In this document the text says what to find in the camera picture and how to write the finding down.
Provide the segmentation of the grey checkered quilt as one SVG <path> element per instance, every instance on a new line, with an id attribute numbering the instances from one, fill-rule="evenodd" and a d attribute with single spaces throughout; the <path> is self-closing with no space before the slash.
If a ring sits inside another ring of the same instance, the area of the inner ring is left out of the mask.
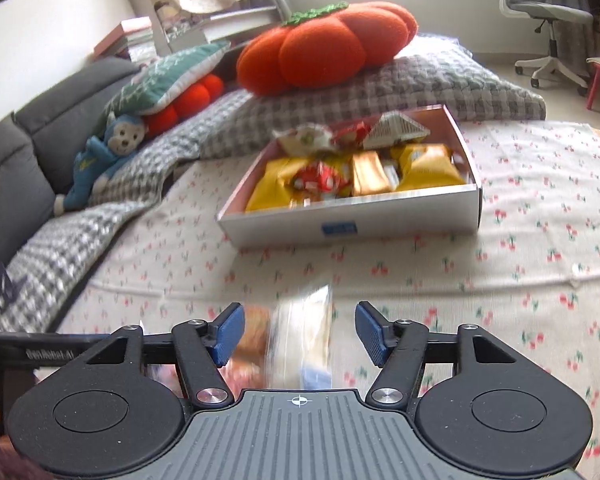
<path id="1" fill-rule="evenodd" d="M 56 327 L 126 222 L 155 206 L 175 167 L 196 159 L 260 151 L 273 130 L 334 124 L 389 110 L 444 105 L 460 122 L 542 120 L 544 100 L 496 76 L 456 40 L 417 37 L 394 61 L 339 86 L 258 98 L 224 94 L 206 110 L 151 141 L 114 177 L 86 211 L 50 218 L 9 264 L 22 285 L 0 305 L 0 330 L 45 332 Z"/>

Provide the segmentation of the white text-printed snack pack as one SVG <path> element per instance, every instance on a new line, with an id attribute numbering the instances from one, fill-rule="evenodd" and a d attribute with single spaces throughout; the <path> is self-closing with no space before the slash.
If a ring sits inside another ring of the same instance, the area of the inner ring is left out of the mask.
<path id="1" fill-rule="evenodd" d="M 430 130 L 402 112 L 387 112 L 380 116 L 364 138 L 364 150 L 391 148 L 393 145 L 419 141 L 430 135 Z"/>

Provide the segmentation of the white green leaf snack packet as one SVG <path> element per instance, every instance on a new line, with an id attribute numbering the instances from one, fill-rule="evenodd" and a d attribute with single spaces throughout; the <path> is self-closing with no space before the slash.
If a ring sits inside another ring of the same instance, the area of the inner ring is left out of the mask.
<path id="1" fill-rule="evenodd" d="M 290 157 L 309 157 L 317 153 L 335 151 L 334 134 L 325 125 L 307 124 L 287 130 L 273 130 L 272 138 Z"/>

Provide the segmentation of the small red triangular packet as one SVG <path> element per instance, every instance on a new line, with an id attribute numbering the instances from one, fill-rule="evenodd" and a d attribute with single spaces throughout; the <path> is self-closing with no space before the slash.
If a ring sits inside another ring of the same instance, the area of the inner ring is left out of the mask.
<path id="1" fill-rule="evenodd" d="M 338 150 L 358 150 L 362 148 L 371 128 L 367 122 L 356 122 L 352 126 L 336 130 L 330 143 Z"/>

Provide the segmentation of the gold foil snack bar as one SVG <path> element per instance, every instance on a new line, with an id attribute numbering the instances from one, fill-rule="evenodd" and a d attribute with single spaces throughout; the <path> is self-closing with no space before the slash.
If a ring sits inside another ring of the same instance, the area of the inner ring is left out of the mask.
<path id="1" fill-rule="evenodd" d="M 353 195 L 369 196 L 392 192 L 394 186 L 375 151 L 352 155 Z"/>

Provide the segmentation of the orange pumpkin plush cushion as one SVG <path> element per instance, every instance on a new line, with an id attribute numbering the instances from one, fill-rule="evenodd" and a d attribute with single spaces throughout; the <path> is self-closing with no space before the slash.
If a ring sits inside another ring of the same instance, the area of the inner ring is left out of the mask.
<path id="1" fill-rule="evenodd" d="M 321 89 L 391 62 L 418 33 L 396 3 L 336 3 L 292 14 L 262 32 L 238 56 L 238 84 L 257 96 Z"/>

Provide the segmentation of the red white snack packet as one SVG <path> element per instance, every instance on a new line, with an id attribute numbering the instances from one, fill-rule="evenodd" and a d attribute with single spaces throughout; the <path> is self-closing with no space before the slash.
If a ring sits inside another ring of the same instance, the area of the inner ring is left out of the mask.
<path id="1" fill-rule="evenodd" d="M 333 200 L 351 194 L 348 174 L 321 160 L 314 160 L 299 169 L 289 185 L 311 200 Z"/>

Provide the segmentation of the clear grey speckled snack packet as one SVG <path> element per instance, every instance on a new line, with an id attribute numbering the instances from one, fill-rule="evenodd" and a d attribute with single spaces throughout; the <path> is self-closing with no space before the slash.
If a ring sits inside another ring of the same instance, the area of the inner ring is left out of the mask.
<path id="1" fill-rule="evenodd" d="M 268 388 L 309 391 L 332 388 L 329 368 L 332 310 L 329 284 L 314 285 L 279 300 L 266 354 Z"/>

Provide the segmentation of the cherry print bed sheet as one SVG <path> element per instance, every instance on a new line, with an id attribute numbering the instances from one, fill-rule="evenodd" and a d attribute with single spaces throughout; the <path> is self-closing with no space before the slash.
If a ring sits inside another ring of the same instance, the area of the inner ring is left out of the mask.
<path id="1" fill-rule="evenodd" d="M 600 137 L 566 122 L 462 133 L 483 190 L 474 234 L 238 250 L 215 216 L 252 157 L 195 162 L 124 231 L 60 330 L 163 333 L 233 301 L 274 316 L 283 297 L 329 284 L 332 385 L 366 391 L 377 370 L 355 335 L 358 302 L 434 332 L 477 324 L 582 396 L 594 429 L 579 468 L 600 479 Z"/>

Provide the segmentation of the stack of books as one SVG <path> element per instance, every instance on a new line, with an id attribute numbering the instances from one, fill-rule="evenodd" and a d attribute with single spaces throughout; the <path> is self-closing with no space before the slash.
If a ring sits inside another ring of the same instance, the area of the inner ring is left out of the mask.
<path id="1" fill-rule="evenodd" d="M 94 58 L 116 56 L 134 63 L 145 63 L 157 57 L 154 30 L 148 16 L 123 20 L 99 43 Z"/>

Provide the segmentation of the orange wafer clear packet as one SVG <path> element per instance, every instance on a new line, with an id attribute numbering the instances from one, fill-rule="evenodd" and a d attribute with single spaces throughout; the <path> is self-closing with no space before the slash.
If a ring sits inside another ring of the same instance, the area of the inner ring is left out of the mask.
<path id="1" fill-rule="evenodd" d="M 220 369 L 235 399 L 246 389 L 266 386 L 266 355 L 270 342 L 271 312 L 266 307 L 245 306 L 245 331 L 242 339 Z"/>

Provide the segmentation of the yellow snack bag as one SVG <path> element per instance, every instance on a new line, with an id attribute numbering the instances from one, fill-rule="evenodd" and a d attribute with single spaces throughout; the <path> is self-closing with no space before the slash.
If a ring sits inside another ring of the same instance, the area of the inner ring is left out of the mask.
<path id="1" fill-rule="evenodd" d="M 445 144 L 403 144 L 390 148 L 398 163 L 400 181 L 396 192 L 464 185 L 465 178 L 453 162 L 454 152 Z"/>
<path id="2" fill-rule="evenodd" d="M 266 163 L 264 175 L 256 184 L 245 211 L 290 208 L 300 205 L 306 193 L 291 185 L 298 171 L 309 165 L 305 157 L 281 157 Z"/>

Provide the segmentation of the dark grey sofa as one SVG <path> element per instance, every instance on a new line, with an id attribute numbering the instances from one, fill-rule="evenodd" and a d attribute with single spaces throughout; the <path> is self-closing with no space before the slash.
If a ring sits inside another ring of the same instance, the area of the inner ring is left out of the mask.
<path id="1" fill-rule="evenodd" d="M 73 159 L 107 103 L 140 72 L 105 58 L 58 82 L 0 120 L 0 263 L 10 263 L 72 185 Z"/>

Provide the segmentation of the green leaf pattern pillow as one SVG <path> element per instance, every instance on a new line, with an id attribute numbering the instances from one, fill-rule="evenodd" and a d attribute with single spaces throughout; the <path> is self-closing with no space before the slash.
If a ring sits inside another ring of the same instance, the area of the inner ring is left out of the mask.
<path id="1" fill-rule="evenodd" d="M 102 117 L 161 112 L 186 89 L 209 75 L 229 48 L 230 43 L 221 40 L 159 58 L 136 74 L 106 104 Z"/>

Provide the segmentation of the blue monkey plush toy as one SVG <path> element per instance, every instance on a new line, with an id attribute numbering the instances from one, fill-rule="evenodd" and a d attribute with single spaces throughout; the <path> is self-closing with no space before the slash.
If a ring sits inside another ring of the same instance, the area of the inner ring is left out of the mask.
<path id="1" fill-rule="evenodd" d="M 146 134 L 144 122 L 136 116 L 117 117 L 110 112 L 102 139 L 91 136 L 73 162 L 73 184 L 67 194 L 54 201 L 54 216 L 84 208 L 93 194 L 106 188 L 114 174 L 137 154 Z"/>

